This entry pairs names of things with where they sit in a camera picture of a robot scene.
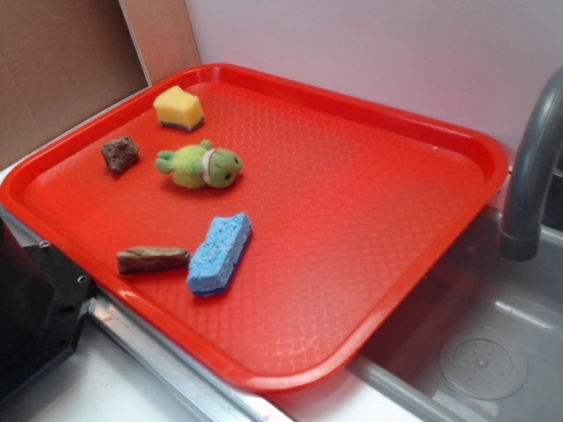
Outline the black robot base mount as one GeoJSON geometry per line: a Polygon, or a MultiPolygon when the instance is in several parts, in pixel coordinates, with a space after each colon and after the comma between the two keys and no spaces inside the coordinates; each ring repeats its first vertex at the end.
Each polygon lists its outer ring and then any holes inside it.
{"type": "Polygon", "coordinates": [[[92,290],[57,247],[24,247],[1,223],[1,404],[76,351],[92,290]]]}

